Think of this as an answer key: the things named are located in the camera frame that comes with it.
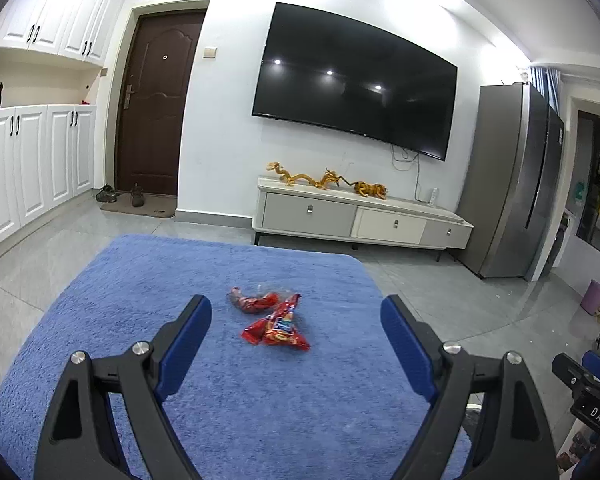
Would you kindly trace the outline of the dark brown door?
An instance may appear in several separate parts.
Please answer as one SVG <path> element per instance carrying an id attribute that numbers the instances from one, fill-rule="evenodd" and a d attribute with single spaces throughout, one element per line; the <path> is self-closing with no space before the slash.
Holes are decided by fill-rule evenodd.
<path id="1" fill-rule="evenodd" d="M 141 16 L 125 63 L 116 141 L 116 185 L 178 192 L 184 110 L 204 10 Z"/>

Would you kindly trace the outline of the grey refrigerator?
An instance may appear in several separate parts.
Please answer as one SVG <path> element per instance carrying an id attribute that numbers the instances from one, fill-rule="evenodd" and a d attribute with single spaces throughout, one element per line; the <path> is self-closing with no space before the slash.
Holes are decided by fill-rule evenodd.
<path id="1" fill-rule="evenodd" d="M 474 226 L 457 259 L 479 278 L 531 278 L 550 225 L 564 124 L 531 84 L 483 86 L 457 213 Z"/>

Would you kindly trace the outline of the white upper cupboard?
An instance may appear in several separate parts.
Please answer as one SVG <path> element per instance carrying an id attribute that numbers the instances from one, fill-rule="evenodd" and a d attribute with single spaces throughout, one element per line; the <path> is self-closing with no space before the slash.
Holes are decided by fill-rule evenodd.
<path id="1" fill-rule="evenodd" d="M 0 49 L 103 66 L 123 1 L 14 0 L 0 27 Z"/>

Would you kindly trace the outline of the golden dragon figurine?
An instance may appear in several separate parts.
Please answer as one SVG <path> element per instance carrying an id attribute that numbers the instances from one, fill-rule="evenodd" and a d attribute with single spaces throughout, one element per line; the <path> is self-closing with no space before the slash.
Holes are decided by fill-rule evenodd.
<path id="1" fill-rule="evenodd" d="M 327 190 L 329 185 L 333 184 L 336 186 L 340 185 L 340 182 L 343 181 L 343 177 L 336 173 L 336 171 L 325 169 L 324 174 L 319 179 L 314 179 L 310 177 L 308 174 L 292 174 L 287 169 L 285 169 L 279 162 L 269 162 L 268 166 L 266 166 L 266 170 L 274 172 L 279 177 L 279 180 L 284 182 L 286 185 L 294 185 L 299 182 L 306 183 L 307 185 L 311 185 L 314 188 L 321 188 L 322 190 Z"/>

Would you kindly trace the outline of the brown shoe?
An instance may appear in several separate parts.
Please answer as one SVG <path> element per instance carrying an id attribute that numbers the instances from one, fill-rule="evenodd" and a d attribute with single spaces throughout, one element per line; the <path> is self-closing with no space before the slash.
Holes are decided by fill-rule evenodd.
<path id="1" fill-rule="evenodd" d="M 130 191 L 131 205 L 134 208 L 140 208 L 145 205 L 145 195 L 143 189 L 135 183 Z"/>
<path id="2" fill-rule="evenodd" d="M 95 195 L 96 200 L 99 203 L 110 204 L 115 203 L 118 199 L 119 193 L 110 185 L 105 184 Z"/>

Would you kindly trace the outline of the golden tiger figurine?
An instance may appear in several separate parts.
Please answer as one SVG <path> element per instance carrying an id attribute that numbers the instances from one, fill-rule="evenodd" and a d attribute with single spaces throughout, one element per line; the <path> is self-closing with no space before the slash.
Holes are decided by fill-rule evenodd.
<path id="1" fill-rule="evenodd" d="M 375 197 L 380 200 L 387 198 L 387 188 L 383 184 L 370 184 L 364 181 L 356 181 L 352 184 L 354 192 L 364 197 Z"/>

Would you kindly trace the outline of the red snack bag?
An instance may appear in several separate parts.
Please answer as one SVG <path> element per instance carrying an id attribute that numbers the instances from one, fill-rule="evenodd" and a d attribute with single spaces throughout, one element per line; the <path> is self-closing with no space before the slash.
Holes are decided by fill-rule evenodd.
<path id="1" fill-rule="evenodd" d="M 310 344 L 294 326 L 294 311 L 300 298 L 300 294 L 293 294 L 279 302 L 271 313 L 245 328 L 242 331 L 242 339 L 250 344 L 288 346 L 309 351 Z"/>

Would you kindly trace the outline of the white tv cabinet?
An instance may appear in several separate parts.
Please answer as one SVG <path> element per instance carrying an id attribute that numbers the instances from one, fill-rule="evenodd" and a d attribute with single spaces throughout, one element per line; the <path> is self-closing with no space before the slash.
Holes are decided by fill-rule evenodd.
<path id="1" fill-rule="evenodd" d="M 445 250 L 464 249 L 474 229 L 451 211 L 410 200 L 380 200 L 272 178 L 260 178 L 258 192 L 252 218 L 258 235 Z"/>

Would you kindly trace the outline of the brown shoe right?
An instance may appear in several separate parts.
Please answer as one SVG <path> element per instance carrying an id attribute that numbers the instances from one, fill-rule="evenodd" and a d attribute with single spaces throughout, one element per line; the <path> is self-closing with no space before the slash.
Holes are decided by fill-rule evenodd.
<path id="1" fill-rule="evenodd" d="M 140 208 L 145 205 L 145 195 L 143 189 L 135 183 L 130 191 L 131 205 L 134 208 Z"/>

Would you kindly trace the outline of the red crumpled wrapper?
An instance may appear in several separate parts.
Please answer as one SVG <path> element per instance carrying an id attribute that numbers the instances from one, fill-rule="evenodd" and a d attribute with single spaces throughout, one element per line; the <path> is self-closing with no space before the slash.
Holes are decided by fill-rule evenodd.
<path id="1" fill-rule="evenodd" d="M 227 297 L 236 309 L 249 314 L 273 309 L 280 301 L 280 293 L 266 286 L 258 286 L 249 294 L 245 294 L 239 287 L 232 287 Z"/>

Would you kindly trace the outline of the white cupboard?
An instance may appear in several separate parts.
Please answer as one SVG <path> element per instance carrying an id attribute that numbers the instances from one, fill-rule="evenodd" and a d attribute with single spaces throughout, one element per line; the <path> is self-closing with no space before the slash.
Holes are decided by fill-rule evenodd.
<path id="1" fill-rule="evenodd" d="M 14 0 L 0 27 L 0 49 L 103 66 L 123 1 Z"/>
<path id="2" fill-rule="evenodd" d="M 96 107 L 0 108 L 0 248 L 91 191 Z"/>

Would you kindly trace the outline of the black wall television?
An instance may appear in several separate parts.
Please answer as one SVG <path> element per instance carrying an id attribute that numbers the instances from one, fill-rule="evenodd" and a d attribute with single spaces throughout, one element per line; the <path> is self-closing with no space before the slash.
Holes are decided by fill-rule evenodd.
<path id="1" fill-rule="evenodd" d="M 366 136 L 443 160 L 457 68 L 378 27 L 276 3 L 253 115 Z"/>

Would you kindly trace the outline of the blue fluffy blanket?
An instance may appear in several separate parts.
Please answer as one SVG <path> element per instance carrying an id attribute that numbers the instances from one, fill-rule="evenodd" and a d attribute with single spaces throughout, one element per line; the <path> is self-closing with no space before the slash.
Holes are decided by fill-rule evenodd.
<path id="1" fill-rule="evenodd" d="M 228 293 L 300 297 L 308 350 L 253 346 Z M 381 291 L 350 256 L 149 235 L 116 238 L 59 295 L 0 388 L 0 452 L 31 478 L 38 438 L 73 351 L 115 356 L 152 338 L 190 298 L 212 320 L 164 409 L 207 479 L 387 479 L 428 410 L 380 324 Z"/>

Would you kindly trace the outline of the brown shoe left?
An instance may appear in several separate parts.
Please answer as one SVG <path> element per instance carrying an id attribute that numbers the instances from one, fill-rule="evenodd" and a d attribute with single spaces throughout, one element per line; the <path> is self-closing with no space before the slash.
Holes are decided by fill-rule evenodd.
<path id="1" fill-rule="evenodd" d="M 99 203 L 110 204 L 115 203 L 118 199 L 119 193 L 110 185 L 105 184 L 95 195 L 96 200 Z"/>

